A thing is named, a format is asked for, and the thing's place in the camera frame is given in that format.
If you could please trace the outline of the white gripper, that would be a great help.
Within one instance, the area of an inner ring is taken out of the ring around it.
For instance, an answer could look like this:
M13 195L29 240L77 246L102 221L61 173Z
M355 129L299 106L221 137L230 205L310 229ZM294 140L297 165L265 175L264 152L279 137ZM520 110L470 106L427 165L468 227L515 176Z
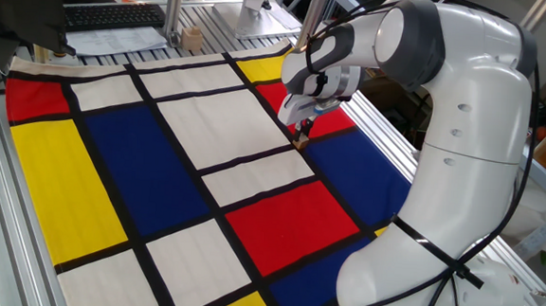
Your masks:
M310 117L324 115L326 112L314 98L288 94L282 101L277 117L284 125L296 124L295 141L301 142L314 127L314 119Z

